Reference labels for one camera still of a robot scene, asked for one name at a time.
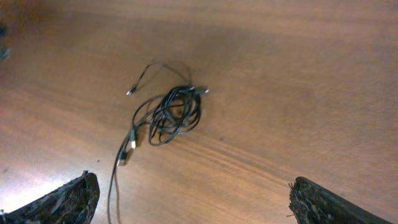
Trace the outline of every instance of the tangled black wire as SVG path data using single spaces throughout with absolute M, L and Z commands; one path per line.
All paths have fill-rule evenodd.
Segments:
M 162 62 L 151 62 L 146 66 L 136 84 L 134 84 L 127 92 L 127 95 L 131 95 L 137 90 L 137 86 L 141 81 L 141 78 L 152 65 L 160 65 L 168 68 L 187 84 L 172 88 L 166 95 L 157 95 L 152 97 L 141 104 L 134 113 L 131 120 L 130 131 L 126 134 L 126 137 L 120 145 L 113 166 L 107 204 L 109 224 L 111 224 L 111 190 L 116 169 L 118 165 L 124 165 L 129 149 L 134 149 L 136 147 L 136 133 L 138 129 L 143 125 L 149 125 L 149 144 L 152 146 L 161 146 L 169 143 L 175 136 L 185 134 L 197 126 L 201 117 L 201 95 L 208 92 L 208 90 L 204 88 L 195 88 L 191 84 L 190 80 L 188 81 L 185 79 L 180 73 L 175 71 L 173 68 L 170 68 L 167 64 Z M 152 102 L 159 99 L 161 99 L 161 101 L 155 108 L 149 110 L 140 120 L 135 122 L 138 112 L 140 112 L 145 105 L 150 105 Z

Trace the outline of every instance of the wooden surface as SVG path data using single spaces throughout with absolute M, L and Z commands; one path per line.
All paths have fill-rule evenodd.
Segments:
M 118 172 L 122 223 L 295 223 L 299 175 L 398 222 L 397 1 L 18 2 L 1 3 L 6 212 L 89 170 L 93 223 L 106 223 L 132 113 L 181 84 L 161 71 L 126 96 L 156 59 L 189 66 L 210 92 L 189 134 L 150 147 L 142 130 Z

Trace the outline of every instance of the black textured object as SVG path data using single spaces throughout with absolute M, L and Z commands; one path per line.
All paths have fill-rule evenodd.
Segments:
M 304 177 L 290 184 L 290 205 L 298 224 L 389 223 Z
M 84 171 L 78 177 L 36 201 L 0 215 L 0 224 L 89 224 L 100 199 L 97 176 Z

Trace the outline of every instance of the wood grain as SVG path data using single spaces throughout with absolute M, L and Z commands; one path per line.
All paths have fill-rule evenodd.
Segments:
M 119 169 L 122 223 L 295 223 L 305 176 L 398 222 L 397 1 L 3 1 L 0 208 L 90 170 L 106 223 L 114 156 L 137 106 L 181 81 L 208 85 L 198 127 L 145 138 Z M 113 206 L 116 218 L 116 205 Z

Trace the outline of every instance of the cable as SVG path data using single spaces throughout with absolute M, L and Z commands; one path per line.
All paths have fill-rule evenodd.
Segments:
M 146 66 L 137 82 L 130 88 L 127 95 L 133 94 L 138 87 L 139 82 L 145 75 L 148 68 L 152 65 L 160 65 L 177 74 L 186 85 L 176 86 L 172 88 L 166 95 L 157 95 L 141 104 L 134 113 L 131 120 L 129 132 L 124 137 L 112 169 L 111 182 L 109 185 L 107 212 L 108 223 L 111 222 L 110 200 L 114 176 L 117 166 L 123 166 L 126 163 L 127 155 L 130 149 L 136 148 L 137 131 L 143 125 L 149 125 L 149 144 L 152 146 L 161 146 L 169 143 L 175 136 L 185 134 L 195 128 L 201 117 L 201 95 L 208 93 L 206 88 L 195 88 L 190 80 L 187 80 L 178 71 L 169 67 L 162 62 L 151 62 Z M 153 109 L 149 110 L 142 118 L 136 122 L 138 112 L 150 105 L 156 100 L 160 103 Z

